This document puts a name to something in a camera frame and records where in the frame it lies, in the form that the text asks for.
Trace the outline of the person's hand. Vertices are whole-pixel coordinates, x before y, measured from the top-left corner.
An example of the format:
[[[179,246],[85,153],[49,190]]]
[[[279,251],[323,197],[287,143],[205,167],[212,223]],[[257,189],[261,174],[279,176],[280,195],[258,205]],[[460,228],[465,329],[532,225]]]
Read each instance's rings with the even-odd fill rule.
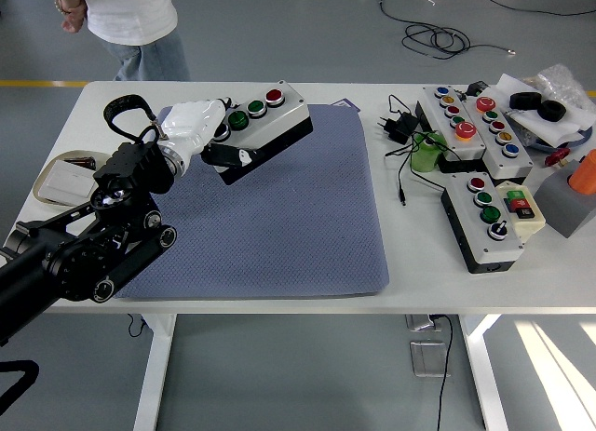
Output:
[[[85,4],[78,7],[68,8],[64,15],[64,20],[61,23],[62,29],[69,34],[78,33],[87,18],[87,6]]]

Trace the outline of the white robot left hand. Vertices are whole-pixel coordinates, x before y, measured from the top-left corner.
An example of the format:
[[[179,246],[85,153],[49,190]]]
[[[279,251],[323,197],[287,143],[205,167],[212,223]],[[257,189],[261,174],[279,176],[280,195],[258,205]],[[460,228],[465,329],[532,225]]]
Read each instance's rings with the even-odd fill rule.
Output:
[[[223,144],[215,140],[222,127],[227,106],[223,100],[176,103],[159,114],[159,149],[173,175],[182,177],[194,155],[207,164],[242,168],[265,157],[259,149]]]

